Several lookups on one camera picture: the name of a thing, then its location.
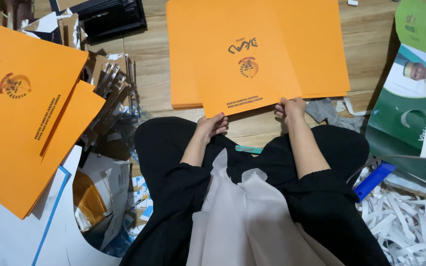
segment emblem logo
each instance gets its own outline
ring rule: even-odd
[[[10,98],[20,99],[32,92],[31,82],[24,75],[9,73],[0,82],[0,94],[6,94]]]
[[[240,60],[240,71],[243,76],[246,78],[253,78],[259,71],[259,65],[256,63],[256,58],[254,57],[245,57]]]

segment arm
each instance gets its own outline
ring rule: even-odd
[[[206,119],[206,117],[198,119],[195,133],[188,143],[180,162],[191,166],[202,166],[206,145],[210,143],[212,136],[222,133],[227,126],[228,118],[224,116],[224,113],[220,113],[210,119]]]
[[[281,103],[275,106],[276,115],[284,118],[289,130],[290,145],[299,179],[312,172],[330,169],[303,117],[306,106],[307,103],[302,98],[292,100],[282,98]]]

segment person's right hand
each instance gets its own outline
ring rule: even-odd
[[[282,97],[280,103],[275,105],[275,115],[284,118],[284,122],[288,124],[291,119],[303,119],[307,103],[300,97],[287,100]]]

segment black sleeve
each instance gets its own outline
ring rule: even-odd
[[[192,234],[192,214],[201,210],[210,172],[181,163],[167,173],[154,211],[120,266],[184,266]]]
[[[334,170],[304,176],[286,200],[292,219],[346,266],[390,265],[355,207],[357,195]]]

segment wooden floor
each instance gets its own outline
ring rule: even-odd
[[[142,0],[148,29],[92,45],[90,50],[126,52],[136,61],[138,93],[143,109],[153,116],[179,116],[192,121],[202,109],[174,111],[170,106],[169,39],[166,0]],[[48,0],[35,0],[35,16],[50,13]],[[355,111],[372,109],[399,47],[393,18],[398,3],[391,0],[360,0],[357,7],[339,0],[341,27]],[[333,62],[323,64],[332,67]],[[350,116],[347,111],[339,113]],[[230,116],[227,136],[240,145],[264,147],[283,127],[269,107]],[[307,117],[310,126],[316,123]]]

